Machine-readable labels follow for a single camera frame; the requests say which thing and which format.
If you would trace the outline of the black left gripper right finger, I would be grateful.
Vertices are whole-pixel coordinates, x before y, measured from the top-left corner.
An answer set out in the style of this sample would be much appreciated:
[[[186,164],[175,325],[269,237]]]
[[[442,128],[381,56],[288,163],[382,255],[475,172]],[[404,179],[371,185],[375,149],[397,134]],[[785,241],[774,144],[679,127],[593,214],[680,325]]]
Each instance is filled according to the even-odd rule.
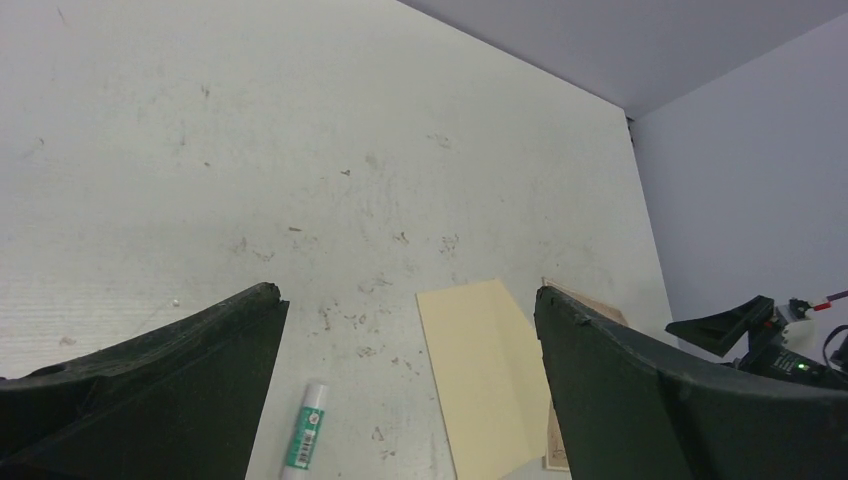
[[[703,360],[550,286],[534,321],[576,479],[847,475],[847,389]]]

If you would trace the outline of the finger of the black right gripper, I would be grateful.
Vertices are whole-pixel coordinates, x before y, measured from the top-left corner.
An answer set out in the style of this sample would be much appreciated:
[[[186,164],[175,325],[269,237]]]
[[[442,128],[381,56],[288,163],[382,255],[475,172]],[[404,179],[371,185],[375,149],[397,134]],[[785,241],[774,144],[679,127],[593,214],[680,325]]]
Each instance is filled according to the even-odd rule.
[[[744,334],[770,322],[774,307],[773,299],[758,295],[718,314],[669,323],[665,331],[713,355],[724,356]]]

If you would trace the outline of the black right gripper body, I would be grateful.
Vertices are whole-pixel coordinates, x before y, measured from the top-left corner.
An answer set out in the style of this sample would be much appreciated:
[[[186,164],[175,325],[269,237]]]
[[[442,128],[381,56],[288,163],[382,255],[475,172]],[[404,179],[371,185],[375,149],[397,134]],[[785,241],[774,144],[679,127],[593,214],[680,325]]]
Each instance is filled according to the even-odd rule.
[[[846,390],[847,376],[782,344],[782,325],[770,321],[748,332],[748,352],[735,368],[753,375],[832,390]]]

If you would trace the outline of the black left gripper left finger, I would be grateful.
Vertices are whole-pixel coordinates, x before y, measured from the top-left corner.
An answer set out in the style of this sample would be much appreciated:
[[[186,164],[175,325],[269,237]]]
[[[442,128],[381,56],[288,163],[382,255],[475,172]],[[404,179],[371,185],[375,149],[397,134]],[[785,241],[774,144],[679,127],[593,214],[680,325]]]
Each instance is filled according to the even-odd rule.
[[[289,304],[256,284],[1,382],[5,479],[241,479]]]

